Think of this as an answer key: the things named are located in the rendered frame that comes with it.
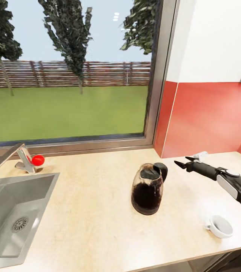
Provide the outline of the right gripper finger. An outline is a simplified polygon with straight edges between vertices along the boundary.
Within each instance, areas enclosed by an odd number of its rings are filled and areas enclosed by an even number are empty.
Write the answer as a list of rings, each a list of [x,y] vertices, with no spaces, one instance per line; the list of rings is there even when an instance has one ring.
[[[186,169],[186,167],[187,167],[187,163],[181,163],[181,162],[178,162],[178,161],[175,161],[175,160],[174,160],[174,163],[177,164],[182,169]]]
[[[195,160],[195,158],[192,157],[192,156],[185,156],[185,158],[187,158],[187,159],[190,160],[190,161],[194,161],[194,160]]]

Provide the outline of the coffee cup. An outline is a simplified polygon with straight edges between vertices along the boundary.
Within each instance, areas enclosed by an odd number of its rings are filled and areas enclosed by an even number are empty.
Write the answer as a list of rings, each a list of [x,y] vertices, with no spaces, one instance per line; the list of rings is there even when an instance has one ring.
[[[219,238],[230,238],[234,234],[229,221],[218,214],[211,215],[209,221],[204,223],[204,227]]]

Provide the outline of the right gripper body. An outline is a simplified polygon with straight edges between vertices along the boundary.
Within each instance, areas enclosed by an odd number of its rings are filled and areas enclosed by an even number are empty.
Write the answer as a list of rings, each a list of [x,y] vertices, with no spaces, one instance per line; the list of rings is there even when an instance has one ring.
[[[205,164],[204,162],[198,163],[198,162],[191,161],[191,162],[187,162],[186,171],[189,173],[195,171],[195,172],[205,176],[205,171],[209,166],[210,165]]]

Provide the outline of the electric kettle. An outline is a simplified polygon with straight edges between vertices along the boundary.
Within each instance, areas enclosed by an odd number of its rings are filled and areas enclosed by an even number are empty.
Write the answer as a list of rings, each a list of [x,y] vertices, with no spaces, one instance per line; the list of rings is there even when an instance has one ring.
[[[132,205],[138,213],[151,215],[159,210],[167,174],[167,166],[160,162],[146,163],[140,167],[134,177],[131,193]]]

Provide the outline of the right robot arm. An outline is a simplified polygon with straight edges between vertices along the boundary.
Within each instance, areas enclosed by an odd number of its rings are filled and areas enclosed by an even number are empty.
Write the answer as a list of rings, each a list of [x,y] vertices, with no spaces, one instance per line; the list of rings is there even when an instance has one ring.
[[[241,175],[238,172],[228,170],[222,167],[215,168],[204,163],[204,157],[208,153],[206,151],[199,152],[193,156],[185,156],[191,162],[181,163],[174,160],[182,169],[186,169],[187,172],[197,172],[205,177],[208,177],[226,190],[235,200],[241,204]]]

